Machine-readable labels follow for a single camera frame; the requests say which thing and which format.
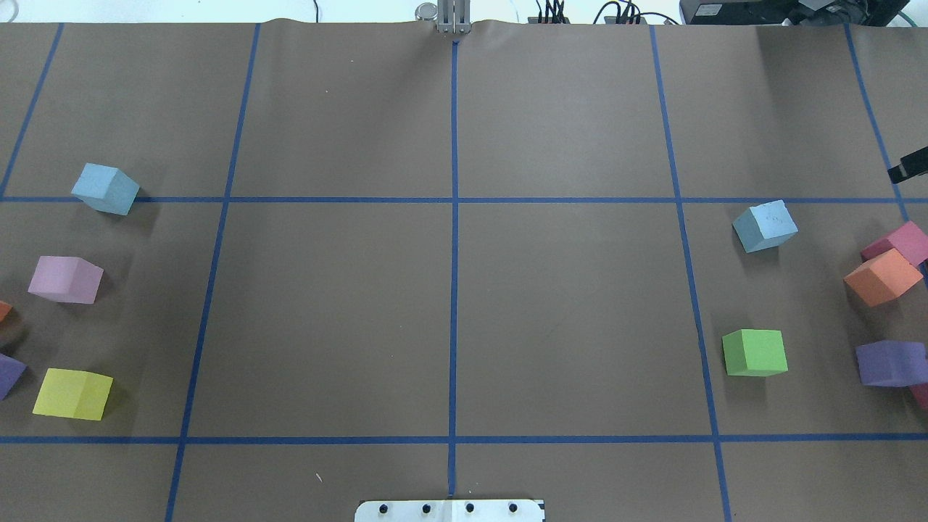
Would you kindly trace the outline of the green foam block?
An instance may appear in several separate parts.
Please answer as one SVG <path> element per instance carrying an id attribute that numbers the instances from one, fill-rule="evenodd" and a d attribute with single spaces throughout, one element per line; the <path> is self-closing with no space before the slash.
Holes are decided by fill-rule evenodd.
<path id="1" fill-rule="evenodd" d="M 768 377 L 788 370 L 781 331 L 742 329 L 721 340 L 728 376 Z"/>

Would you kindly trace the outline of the purple block left side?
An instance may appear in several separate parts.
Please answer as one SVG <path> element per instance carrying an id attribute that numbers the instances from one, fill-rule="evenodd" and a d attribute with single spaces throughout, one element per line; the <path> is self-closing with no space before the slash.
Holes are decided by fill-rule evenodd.
<path id="1" fill-rule="evenodd" d="M 13 357 L 0 354 L 0 399 L 5 400 L 27 370 L 27 365 Z"/>

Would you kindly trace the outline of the aluminium frame post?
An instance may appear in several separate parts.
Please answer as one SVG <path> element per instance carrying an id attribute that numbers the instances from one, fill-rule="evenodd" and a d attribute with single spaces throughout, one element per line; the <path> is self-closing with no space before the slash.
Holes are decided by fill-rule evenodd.
<path id="1" fill-rule="evenodd" d="M 435 1 L 437 15 L 435 27 L 438 33 L 468 34 L 471 32 L 470 0 Z"/>

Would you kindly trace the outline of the light pink foam block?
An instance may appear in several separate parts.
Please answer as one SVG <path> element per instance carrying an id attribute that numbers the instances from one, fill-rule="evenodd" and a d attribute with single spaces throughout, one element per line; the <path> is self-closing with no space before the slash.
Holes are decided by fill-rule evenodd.
<path id="1" fill-rule="evenodd" d="M 39 257 L 28 293 L 69 304 L 92 305 L 104 271 L 80 257 Z"/>

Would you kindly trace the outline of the orange block right side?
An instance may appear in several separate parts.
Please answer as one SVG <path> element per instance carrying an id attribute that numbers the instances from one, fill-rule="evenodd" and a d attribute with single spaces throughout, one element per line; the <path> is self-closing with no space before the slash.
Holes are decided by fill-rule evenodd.
<path id="1" fill-rule="evenodd" d="M 878 254 L 844 277 L 844 282 L 869 307 L 901 297 L 924 280 L 921 271 L 896 249 Z"/>

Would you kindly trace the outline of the small metal cylinder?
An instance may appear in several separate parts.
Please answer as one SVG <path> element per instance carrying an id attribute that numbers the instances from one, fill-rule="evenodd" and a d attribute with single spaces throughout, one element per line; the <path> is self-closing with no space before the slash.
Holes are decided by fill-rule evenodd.
<path id="1" fill-rule="evenodd" d="M 439 8 L 437 4 L 431 2 L 424 2 L 415 7 L 414 16 L 416 20 L 420 21 L 435 21 L 437 20 L 439 14 Z"/>

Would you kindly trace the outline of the orange block left side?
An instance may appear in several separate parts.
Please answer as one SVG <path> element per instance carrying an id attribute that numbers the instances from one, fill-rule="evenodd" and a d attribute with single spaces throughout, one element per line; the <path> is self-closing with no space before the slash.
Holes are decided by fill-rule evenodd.
<path id="1" fill-rule="evenodd" d="M 9 314 L 13 310 L 13 305 L 7 302 L 0 301 L 0 321 L 3 323 L 9 317 Z"/>

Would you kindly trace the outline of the light blue block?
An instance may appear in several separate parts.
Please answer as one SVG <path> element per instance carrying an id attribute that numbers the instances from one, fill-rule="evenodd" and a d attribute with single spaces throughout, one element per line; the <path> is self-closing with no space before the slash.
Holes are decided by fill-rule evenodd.
<path id="1" fill-rule="evenodd" d="M 116 167 L 86 163 L 72 195 L 90 208 L 113 215 L 129 214 L 140 185 Z"/>
<path id="2" fill-rule="evenodd" d="M 746 252 L 779 247 L 798 234 L 798 225 L 782 199 L 749 207 L 732 227 Z"/>

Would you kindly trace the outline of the black monitor base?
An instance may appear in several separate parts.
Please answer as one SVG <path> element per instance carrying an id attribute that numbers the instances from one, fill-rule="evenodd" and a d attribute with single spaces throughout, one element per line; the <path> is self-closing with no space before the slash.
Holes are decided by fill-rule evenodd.
<path id="1" fill-rule="evenodd" d="M 908 1 L 679 1 L 686 25 L 888 26 Z"/>

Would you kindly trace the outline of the magenta block near orange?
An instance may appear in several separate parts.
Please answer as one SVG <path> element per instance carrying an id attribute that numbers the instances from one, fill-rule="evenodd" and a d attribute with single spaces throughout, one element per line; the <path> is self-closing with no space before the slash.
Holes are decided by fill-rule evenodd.
<path id="1" fill-rule="evenodd" d="M 909 264 L 918 267 L 927 259 L 927 235 L 909 220 L 863 248 L 861 258 L 869 260 L 889 250 L 898 251 Z"/>

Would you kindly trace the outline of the magenta block near purple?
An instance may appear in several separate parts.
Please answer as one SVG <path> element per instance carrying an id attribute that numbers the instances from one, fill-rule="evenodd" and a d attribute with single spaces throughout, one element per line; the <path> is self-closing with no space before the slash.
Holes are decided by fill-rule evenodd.
<path id="1" fill-rule="evenodd" d="M 928 410 L 928 383 L 923 384 L 914 384 L 910 386 L 909 393 L 914 397 L 916 404 L 919 406 L 919 409 Z"/>

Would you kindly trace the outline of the yellow foam block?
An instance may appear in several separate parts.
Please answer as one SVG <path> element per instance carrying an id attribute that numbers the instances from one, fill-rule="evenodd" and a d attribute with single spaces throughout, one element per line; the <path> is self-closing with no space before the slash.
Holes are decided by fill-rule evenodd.
<path id="1" fill-rule="evenodd" d="M 48 369 L 33 414 L 99 422 L 113 383 L 113 377 L 91 371 Z"/>

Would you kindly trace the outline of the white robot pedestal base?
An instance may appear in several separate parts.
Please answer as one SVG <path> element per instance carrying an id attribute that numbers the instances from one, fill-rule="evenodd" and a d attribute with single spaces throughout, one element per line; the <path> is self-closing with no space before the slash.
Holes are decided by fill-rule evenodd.
<path id="1" fill-rule="evenodd" d="M 355 510 L 355 521 L 546 521 L 543 501 L 411 500 L 367 501 Z"/>

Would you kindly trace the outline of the purple block right side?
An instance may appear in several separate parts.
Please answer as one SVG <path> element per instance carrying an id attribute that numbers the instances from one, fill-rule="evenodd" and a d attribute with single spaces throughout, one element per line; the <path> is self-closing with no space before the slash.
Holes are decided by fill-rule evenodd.
<path id="1" fill-rule="evenodd" d="M 865 386 L 908 387 L 927 383 L 925 344 L 884 340 L 855 348 Z"/>

